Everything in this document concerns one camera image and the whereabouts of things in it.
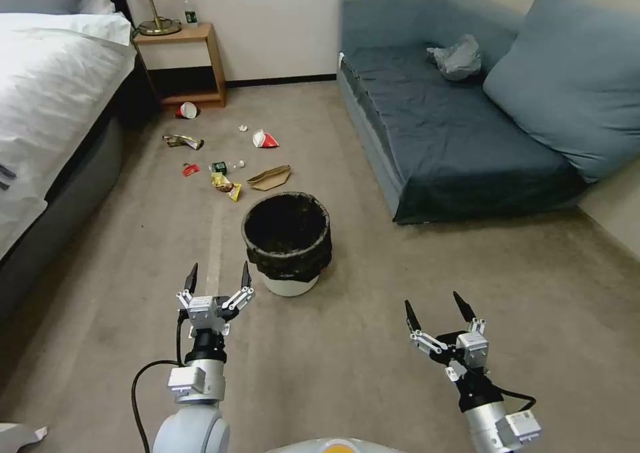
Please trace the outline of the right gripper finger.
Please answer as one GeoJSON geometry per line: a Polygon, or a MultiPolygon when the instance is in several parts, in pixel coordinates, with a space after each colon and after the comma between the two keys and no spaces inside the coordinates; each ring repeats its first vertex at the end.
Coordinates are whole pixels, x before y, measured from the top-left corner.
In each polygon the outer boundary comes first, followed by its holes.
{"type": "Polygon", "coordinates": [[[467,303],[458,292],[453,292],[453,297],[463,319],[467,322],[470,333],[484,334],[486,321],[477,316],[469,303],[467,303]]]}
{"type": "Polygon", "coordinates": [[[404,306],[406,323],[409,328],[409,338],[414,346],[427,355],[430,353],[438,355],[447,351],[449,347],[446,343],[439,341],[433,336],[422,331],[421,325],[409,300],[404,301],[404,306]]]}

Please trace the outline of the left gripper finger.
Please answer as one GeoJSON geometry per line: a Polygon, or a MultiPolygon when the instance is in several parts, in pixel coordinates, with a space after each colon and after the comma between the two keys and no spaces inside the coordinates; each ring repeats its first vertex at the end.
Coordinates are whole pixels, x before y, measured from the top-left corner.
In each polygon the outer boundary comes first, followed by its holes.
{"type": "Polygon", "coordinates": [[[225,315],[238,315],[239,312],[253,299],[255,290],[252,287],[252,277],[249,271],[249,262],[245,261],[241,276],[240,289],[222,303],[222,312],[225,315]]]}
{"type": "Polygon", "coordinates": [[[185,278],[183,289],[176,293],[180,312],[186,312],[193,299],[193,294],[195,293],[197,286],[198,269],[199,265],[194,264],[191,271],[185,278]]]}

